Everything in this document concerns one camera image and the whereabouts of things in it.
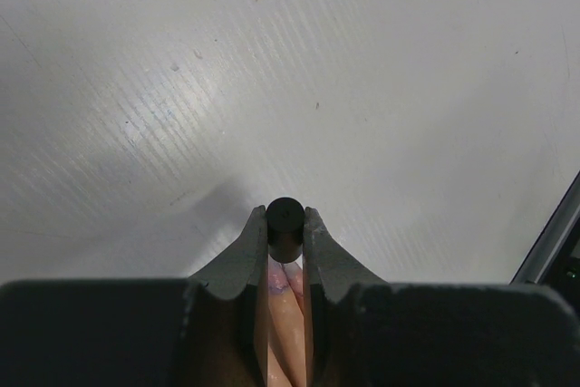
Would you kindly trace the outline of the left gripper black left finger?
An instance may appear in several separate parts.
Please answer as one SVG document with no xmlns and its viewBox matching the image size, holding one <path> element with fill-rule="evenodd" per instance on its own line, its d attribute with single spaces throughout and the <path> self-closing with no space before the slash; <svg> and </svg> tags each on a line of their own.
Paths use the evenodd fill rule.
<svg viewBox="0 0 580 387">
<path fill-rule="evenodd" d="M 188 277 L 1 288 L 4 386 L 261 386 L 266 210 Z"/>
</svg>

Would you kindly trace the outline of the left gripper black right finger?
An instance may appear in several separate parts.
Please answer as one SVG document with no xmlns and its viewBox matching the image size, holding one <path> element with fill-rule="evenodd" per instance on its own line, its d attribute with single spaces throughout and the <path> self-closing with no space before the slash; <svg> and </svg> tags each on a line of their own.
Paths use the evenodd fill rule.
<svg viewBox="0 0 580 387">
<path fill-rule="evenodd" d="M 313 386 L 576 386 L 579 321 L 541 285 L 389 283 L 304 218 Z"/>
</svg>

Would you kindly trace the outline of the mannequin hand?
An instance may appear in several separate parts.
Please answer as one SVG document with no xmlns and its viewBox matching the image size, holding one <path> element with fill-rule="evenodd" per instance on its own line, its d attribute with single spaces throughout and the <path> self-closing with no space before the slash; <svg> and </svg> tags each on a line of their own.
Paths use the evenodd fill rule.
<svg viewBox="0 0 580 387">
<path fill-rule="evenodd" d="M 306 386 L 302 268 L 268 258 L 267 386 Z"/>
</svg>

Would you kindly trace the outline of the nail polish brush cap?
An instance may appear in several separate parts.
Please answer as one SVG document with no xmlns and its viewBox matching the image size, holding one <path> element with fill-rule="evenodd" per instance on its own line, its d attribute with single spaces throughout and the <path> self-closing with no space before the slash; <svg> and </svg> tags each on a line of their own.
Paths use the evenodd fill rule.
<svg viewBox="0 0 580 387">
<path fill-rule="evenodd" d="M 295 262 L 302 255 L 305 209 L 294 198 L 282 197 L 266 208 L 269 255 L 278 263 Z"/>
</svg>

